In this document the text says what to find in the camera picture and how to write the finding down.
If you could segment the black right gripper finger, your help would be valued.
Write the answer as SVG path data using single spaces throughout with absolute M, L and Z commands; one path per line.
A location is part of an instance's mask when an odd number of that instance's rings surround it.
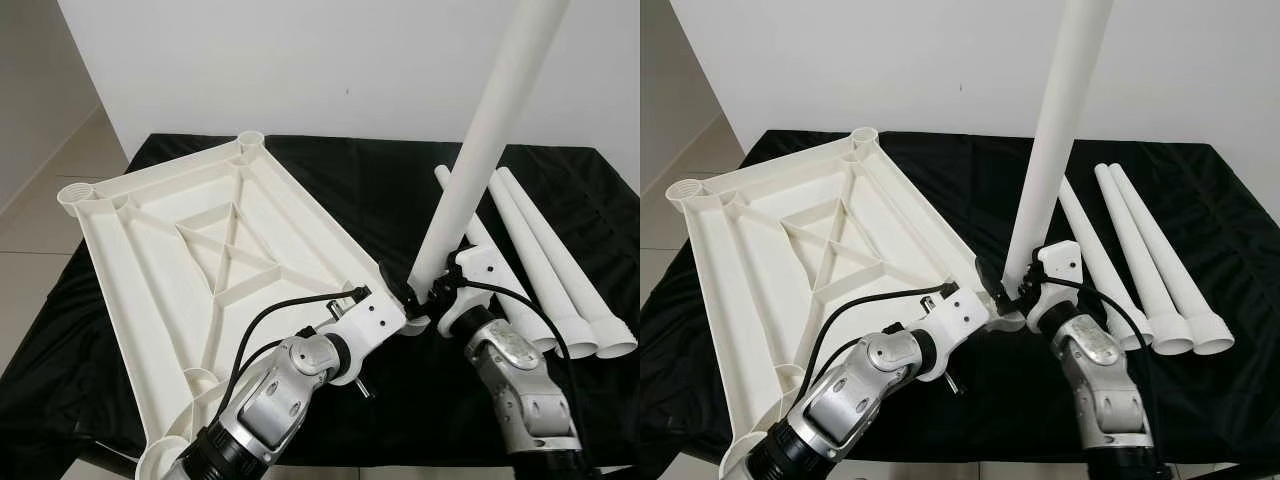
M 403 275 L 398 275 L 394 268 L 383 262 L 378 264 L 379 274 L 389 294 L 399 302 L 407 316 L 412 316 L 416 310 L 416 293 Z
M 995 311 L 1005 311 L 1006 289 L 1004 287 L 1002 268 L 995 265 L 988 259 L 975 259 L 974 265 L 979 275 L 980 284 L 991 300 L 989 303 L 992 308 Z

